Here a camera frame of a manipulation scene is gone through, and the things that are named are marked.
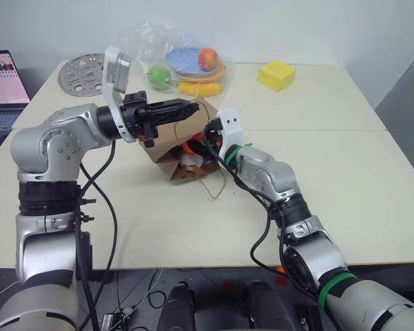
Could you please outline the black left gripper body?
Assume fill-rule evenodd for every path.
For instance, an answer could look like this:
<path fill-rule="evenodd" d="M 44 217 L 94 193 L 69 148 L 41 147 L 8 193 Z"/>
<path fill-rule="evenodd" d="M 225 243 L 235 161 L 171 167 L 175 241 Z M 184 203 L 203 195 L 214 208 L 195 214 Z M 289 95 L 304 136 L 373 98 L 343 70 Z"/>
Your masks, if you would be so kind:
<path fill-rule="evenodd" d="M 152 110 L 148 105 L 145 90 L 127 94 L 121 107 L 125 126 L 134 139 L 142 141 L 146 148 L 155 146 L 158 137 L 157 124 L 154 123 Z"/>

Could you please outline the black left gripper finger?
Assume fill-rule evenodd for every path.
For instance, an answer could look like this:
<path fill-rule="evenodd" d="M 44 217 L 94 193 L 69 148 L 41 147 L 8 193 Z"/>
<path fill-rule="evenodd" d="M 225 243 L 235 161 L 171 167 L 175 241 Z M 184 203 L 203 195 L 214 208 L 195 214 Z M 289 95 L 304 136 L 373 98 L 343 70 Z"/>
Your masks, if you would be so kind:
<path fill-rule="evenodd" d="M 171 99 L 149 103 L 148 107 L 153 114 L 172 114 L 178 112 L 193 114 L 199 110 L 197 103 L 185 99 Z"/>
<path fill-rule="evenodd" d="M 151 123 L 154 126 L 161 126 L 167 123 L 183 121 L 191 117 L 196 110 L 169 110 L 164 112 L 154 112 L 152 114 Z"/>

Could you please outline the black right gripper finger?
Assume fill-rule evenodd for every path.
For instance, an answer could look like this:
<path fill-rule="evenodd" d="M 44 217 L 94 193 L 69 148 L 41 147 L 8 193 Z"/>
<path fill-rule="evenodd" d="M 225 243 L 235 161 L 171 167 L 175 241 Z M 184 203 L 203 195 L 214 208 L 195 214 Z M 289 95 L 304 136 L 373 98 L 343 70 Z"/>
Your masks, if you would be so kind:
<path fill-rule="evenodd" d="M 189 148 L 199 156 L 208 156 L 210 154 L 208 148 L 202 142 L 196 141 L 194 139 L 191 139 L 189 141 Z"/>

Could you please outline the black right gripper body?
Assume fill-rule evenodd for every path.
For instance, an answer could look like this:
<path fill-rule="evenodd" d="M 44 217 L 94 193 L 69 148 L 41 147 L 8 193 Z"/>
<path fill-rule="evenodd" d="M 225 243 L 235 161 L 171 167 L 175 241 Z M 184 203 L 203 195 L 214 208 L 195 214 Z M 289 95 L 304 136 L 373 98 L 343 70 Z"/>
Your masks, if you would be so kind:
<path fill-rule="evenodd" d="M 203 146 L 203 158 L 205 162 L 216 162 L 217 158 L 210 152 L 208 147 L 213 150 L 221 160 L 220 151 L 223 147 L 223 136 L 222 136 L 223 125 L 220 119 L 213 119 L 208 122 L 202 132 L 202 146 Z"/>

